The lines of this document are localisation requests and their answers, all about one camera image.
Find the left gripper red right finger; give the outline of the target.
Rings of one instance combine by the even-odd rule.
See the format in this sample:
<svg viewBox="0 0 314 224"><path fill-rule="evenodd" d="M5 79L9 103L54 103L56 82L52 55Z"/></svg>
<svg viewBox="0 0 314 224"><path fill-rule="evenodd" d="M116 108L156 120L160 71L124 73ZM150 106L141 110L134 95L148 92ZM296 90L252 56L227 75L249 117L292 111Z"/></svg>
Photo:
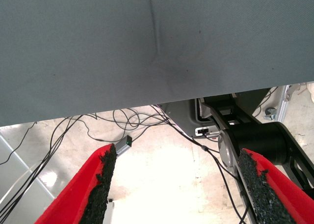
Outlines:
<svg viewBox="0 0 314 224"><path fill-rule="evenodd" d="M266 157L242 149L238 173L249 201L253 224L312 224L314 200Z"/></svg>

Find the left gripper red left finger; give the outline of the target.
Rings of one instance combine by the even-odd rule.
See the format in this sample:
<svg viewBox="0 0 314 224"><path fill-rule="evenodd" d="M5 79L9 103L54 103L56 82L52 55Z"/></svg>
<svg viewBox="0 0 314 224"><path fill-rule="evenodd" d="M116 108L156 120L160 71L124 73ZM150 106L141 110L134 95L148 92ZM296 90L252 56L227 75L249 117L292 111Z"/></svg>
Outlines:
<svg viewBox="0 0 314 224"><path fill-rule="evenodd" d="M113 144L95 150L37 224L102 224L116 163Z"/></svg>

